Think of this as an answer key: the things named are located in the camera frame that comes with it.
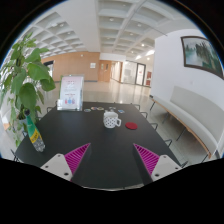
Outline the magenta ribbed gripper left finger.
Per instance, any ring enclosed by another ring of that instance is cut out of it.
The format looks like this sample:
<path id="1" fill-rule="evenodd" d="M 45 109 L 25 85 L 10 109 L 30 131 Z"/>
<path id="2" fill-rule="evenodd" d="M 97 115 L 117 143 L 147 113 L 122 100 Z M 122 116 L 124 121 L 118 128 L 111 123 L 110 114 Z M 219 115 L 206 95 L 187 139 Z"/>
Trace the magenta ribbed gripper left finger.
<path id="1" fill-rule="evenodd" d="M 90 143 L 87 143 L 65 155 L 58 153 L 42 165 L 41 168 L 51 174 L 70 181 L 89 147 Z"/>

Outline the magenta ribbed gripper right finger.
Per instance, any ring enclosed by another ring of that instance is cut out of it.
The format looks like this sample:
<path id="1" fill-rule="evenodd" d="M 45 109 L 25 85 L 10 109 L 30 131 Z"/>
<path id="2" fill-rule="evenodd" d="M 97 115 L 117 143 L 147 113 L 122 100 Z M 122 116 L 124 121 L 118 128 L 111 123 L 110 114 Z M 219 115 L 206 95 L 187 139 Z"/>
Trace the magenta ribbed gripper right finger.
<path id="1" fill-rule="evenodd" d="M 134 144 L 134 148 L 136 149 L 141 161 L 144 164 L 144 167 L 153 181 L 157 181 L 181 170 L 181 167 L 168 155 L 159 156 L 138 144 Z"/>

